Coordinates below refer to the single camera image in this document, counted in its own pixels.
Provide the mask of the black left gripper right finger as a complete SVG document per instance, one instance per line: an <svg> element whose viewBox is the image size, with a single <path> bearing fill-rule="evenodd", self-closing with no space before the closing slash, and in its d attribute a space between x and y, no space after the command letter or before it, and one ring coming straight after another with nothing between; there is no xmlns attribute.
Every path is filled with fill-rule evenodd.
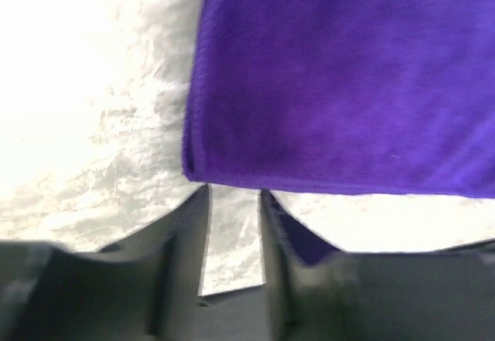
<svg viewBox="0 0 495 341"><path fill-rule="evenodd" d="M492 340L494 243L353 253L259 197L273 340Z"/></svg>

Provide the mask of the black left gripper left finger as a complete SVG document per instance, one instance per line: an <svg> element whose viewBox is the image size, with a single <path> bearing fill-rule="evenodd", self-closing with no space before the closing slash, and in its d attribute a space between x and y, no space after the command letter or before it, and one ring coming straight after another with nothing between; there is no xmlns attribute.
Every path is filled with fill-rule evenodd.
<svg viewBox="0 0 495 341"><path fill-rule="evenodd" d="M200 187L171 213L96 252L1 243L3 340L188 340L210 218Z"/></svg>

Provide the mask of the purple towel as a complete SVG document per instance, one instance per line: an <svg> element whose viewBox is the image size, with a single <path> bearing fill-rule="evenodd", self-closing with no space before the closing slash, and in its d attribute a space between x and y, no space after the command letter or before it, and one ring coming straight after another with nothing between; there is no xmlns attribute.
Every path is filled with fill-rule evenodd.
<svg viewBox="0 0 495 341"><path fill-rule="evenodd" d="M203 0L192 181L494 195L494 0Z"/></svg>

